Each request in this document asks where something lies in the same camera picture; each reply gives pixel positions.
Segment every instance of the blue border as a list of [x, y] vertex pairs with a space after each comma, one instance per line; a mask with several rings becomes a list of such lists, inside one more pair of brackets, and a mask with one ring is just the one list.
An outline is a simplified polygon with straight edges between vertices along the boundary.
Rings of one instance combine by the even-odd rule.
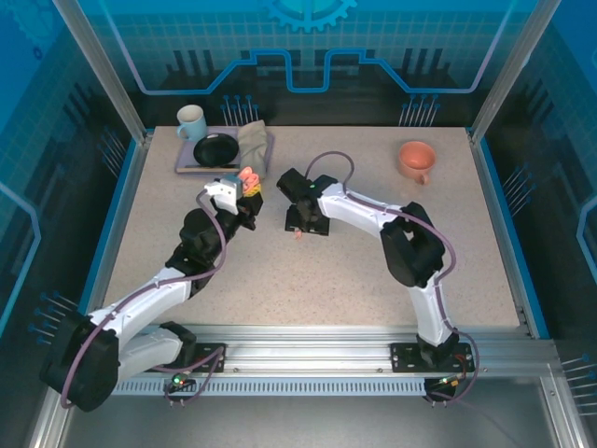
[[512, 15], [516, 5], [518, 4], [519, 0], [511, 0], [510, 6], [508, 7], [507, 11], [504, 14], [500, 25], [495, 32], [495, 36], [493, 37], [492, 43], [487, 49], [487, 53], [481, 62], [477, 75], [473, 81], [473, 84], [469, 88], [414, 88], [410, 87], [402, 77], [392, 68], [392, 66], [382, 58], [369, 58], [367, 56], [367, 49], [361, 48], [348, 48], [348, 49], [330, 49], [324, 58], [324, 82], [321, 87], [295, 87], [293, 81], [293, 67], [292, 67], [292, 58], [290, 53], [286, 49], [250, 49], [249, 50], [249, 59], [246, 60], [235, 60], [232, 61], [215, 79], [214, 81], [207, 87], [207, 89], [181, 89], [181, 90], [166, 90], [166, 91], [151, 91], [146, 86], [143, 80], [141, 79], [141, 75], [139, 74], [134, 62], [132, 61], [132, 56], [129, 53], [122, 36], [118, 30], [118, 27], [114, 23], [113, 17], [108, 10], [107, 4], [105, 0], [100, 0], [98, 3], [100, 8], [102, 9], [105, 18], [108, 22], [108, 26], [112, 30], [115, 39], [118, 42], [118, 46], [122, 51], [122, 55], [129, 66], [132, 77], [134, 78], [137, 87], [139, 90], [144, 93], [145, 95], [209, 95], [214, 92], [214, 90], [228, 77], [228, 75], [234, 71], [237, 67], [243, 66], [257, 66], [258, 60], [257, 57], [259, 56], [282, 56], [285, 60], [285, 71], [286, 71], [286, 87], [292, 93], [323, 93], [329, 89], [330, 84], [330, 77], [331, 77], [331, 59], [333, 56], [338, 54], [351, 54], [358, 56], [358, 63], [363, 65], [378, 65], [385, 73], [398, 85], [402, 90], [406, 93], [460, 93], [460, 94], [468, 94], [472, 93], [477, 89], [483, 74], [485, 73], [485, 69], [489, 64], [495, 48], [497, 44], [501, 40], [502, 33], [506, 28], [506, 25], [509, 21], [510, 16]]
[[590, 198], [580, 209], [580, 216], [578, 218], [578, 226], [576, 228], [576, 240], [582, 250], [582, 255], [585, 256], [587, 265], [589, 266], [590, 273], [593, 276], [593, 280], [597, 283], [597, 264], [593, 259], [593, 255], [590, 252], [587, 240], [585, 240], [585, 228], [587, 227], [587, 215], [589, 212], [597, 206], [597, 196]]
[[12, 314], [15, 303], [17, 302], [17, 298], [19, 297], [19, 294], [21, 294], [22, 285], [23, 283], [25, 283], [27, 273], [29, 273], [31, 264], [34, 262], [35, 253], [37, 253], [37, 248], [41, 243], [41, 229], [39, 227], [39, 218], [37, 217], [37, 212], [28, 201], [26, 201], [17, 193], [15, 193], [4, 182], [0, 182], [0, 194], [6, 194], [6, 196], [12, 202], [14, 202], [22, 211], [29, 215], [29, 218], [31, 219], [31, 226], [34, 230], [34, 240], [31, 243], [31, 246], [29, 247], [27, 257], [22, 263], [21, 270], [19, 271], [19, 276], [17, 276], [17, 280], [15, 281], [15, 284], [13, 285], [12, 290], [10, 291], [10, 296], [8, 296], [8, 301], [6, 306], [4, 307], [4, 311], [2, 312], [2, 315], [0, 315], [1, 338], [5, 328], [7, 327], [8, 318]]
[[104, 227], [102, 228], [100, 240], [97, 243], [95, 255], [93, 256], [93, 261], [91, 262], [90, 273], [87, 275], [85, 287], [83, 288], [83, 293], [81, 294], [81, 302], [78, 305], [78, 311], [83, 315], [87, 313], [87, 307], [90, 304], [91, 291], [93, 290], [93, 285], [95, 284], [95, 279], [97, 278], [97, 273], [100, 269], [102, 257], [104, 256], [105, 247], [107, 246], [108, 242], [108, 236], [112, 231], [114, 217], [116, 216], [118, 204], [120, 203], [120, 197], [122, 196], [122, 191], [124, 190], [124, 184], [127, 180], [127, 176], [129, 175], [129, 170], [131, 169], [132, 156], [134, 155], [136, 146], [137, 143], [134, 141], [134, 139], [132, 139], [131, 143], [129, 144], [129, 149], [127, 150], [127, 156], [124, 158], [124, 162], [122, 163], [122, 169], [120, 170], [120, 176], [118, 177], [118, 182], [116, 184], [116, 188], [114, 189], [114, 195], [112, 196], [110, 208], [108, 208], [108, 213], [105, 216]]
[[533, 286], [533, 280], [531, 279], [531, 274], [529, 273], [529, 267], [527, 266], [526, 259], [524, 259], [524, 254], [522, 253], [521, 241], [519, 240], [519, 235], [516, 233], [512, 215], [510, 215], [510, 212], [508, 211], [506, 196], [502, 190], [500, 179], [497, 176], [497, 170], [495, 169], [495, 164], [493, 163], [493, 158], [485, 137], [481, 139], [480, 147], [483, 157], [487, 162], [489, 176], [492, 179], [493, 187], [495, 188], [495, 194], [497, 195], [497, 201], [499, 203], [502, 216], [506, 222], [507, 235], [510, 238], [512, 247], [514, 248], [514, 257], [516, 258], [519, 271], [521, 272], [522, 283], [524, 284], [524, 289], [526, 290], [526, 295], [529, 299], [531, 313], [533, 314], [537, 332], [539, 333], [538, 336], [541, 339], [549, 339], [548, 326], [545, 323], [545, 317], [543, 317], [543, 312], [541, 311], [541, 305], [539, 304], [539, 299], [537, 298], [535, 287]]

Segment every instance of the blue wall panel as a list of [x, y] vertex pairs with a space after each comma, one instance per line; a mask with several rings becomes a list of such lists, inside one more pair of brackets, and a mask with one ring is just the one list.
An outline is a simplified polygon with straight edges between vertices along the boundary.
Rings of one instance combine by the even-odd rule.
[[[534, 6], [534, 0], [83, 3], [148, 126], [174, 124], [176, 108], [190, 102], [203, 106], [213, 124], [225, 124], [223, 96], [235, 94], [255, 98], [269, 124], [425, 125], [400, 119], [415, 94], [415, 104], [427, 104], [428, 121], [435, 111], [437, 125], [468, 125]], [[441, 98], [432, 103], [432, 95]], [[331, 110], [312, 111], [312, 101]]]
[[130, 137], [51, 2], [0, 1], [0, 39], [0, 445], [16, 447], [52, 301], [79, 301]]
[[597, 357], [596, 19], [594, 2], [562, 1], [487, 134], [563, 359]]

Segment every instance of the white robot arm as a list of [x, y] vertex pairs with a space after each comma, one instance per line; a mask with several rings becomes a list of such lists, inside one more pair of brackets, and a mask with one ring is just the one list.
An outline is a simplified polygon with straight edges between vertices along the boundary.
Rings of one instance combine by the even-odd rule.
[[197, 360], [195, 335], [174, 322], [162, 324], [147, 335], [138, 333], [210, 281], [222, 250], [212, 219], [217, 221], [226, 242], [240, 227], [255, 229], [255, 218], [263, 204], [260, 189], [243, 194], [243, 182], [228, 175], [208, 184], [205, 191], [212, 199], [215, 217], [209, 218], [202, 208], [187, 214], [180, 231], [181, 244], [165, 267], [138, 289], [145, 292], [89, 315], [71, 313], [62, 319], [40, 372], [41, 380], [58, 392], [62, 392], [82, 345], [89, 343], [90, 334], [106, 317], [111, 317], [90, 341], [72, 377], [68, 399], [81, 410], [97, 408], [118, 382], [137, 373], [161, 365], [184, 368]]
[[295, 169], [282, 175], [278, 188], [292, 203], [286, 214], [287, 231], [327, 235], [329, 220], [339, 219], [382, 241], [390, 273], [409, 291], [417, 315], [419, 343], [430, 363], [437, 363], [447, 345], [457, 344], [458, 335], [450, 330], [449, 320], [442, 318], [439, 310], [442, 295], [437, 296], [436, 278], [443, 266], [445, 248], [429, 231], [392, 214], [392, 210], [403, 211], [431, 225], [420, 205], [380, 203], [345, 189], [332, 177], [322, 175], [312, 182]]

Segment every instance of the black bowl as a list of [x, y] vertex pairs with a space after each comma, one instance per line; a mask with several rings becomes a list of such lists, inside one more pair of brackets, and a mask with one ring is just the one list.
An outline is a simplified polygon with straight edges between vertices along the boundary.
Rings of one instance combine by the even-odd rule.
[[201, 166], [215, 168], [228, 165], [239, 154], [239, 144], [227, 133], [210, 133], [193, 149], [193, 157]]

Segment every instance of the mug handle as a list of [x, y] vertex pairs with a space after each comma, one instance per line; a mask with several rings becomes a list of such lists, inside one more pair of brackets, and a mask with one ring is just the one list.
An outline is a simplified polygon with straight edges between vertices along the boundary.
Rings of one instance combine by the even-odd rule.
[[420, 175], [419, 178], [417, 179], [417, 184], [427, 185], [430, 181], [431, 181], [431, 179], [429, 178], [429, 175]]
[[188, 141], [190, 140], [188, 138], [188, 135], [186, 137], [183, 137], [180, 133], [185, 129], [185, 125], [181, 124], [180, 126], [178, 126], [178, 129], [176, 129], [176, 135], [178, 135], [178, 138], [180, 138], [181, 140], [185, 140]]

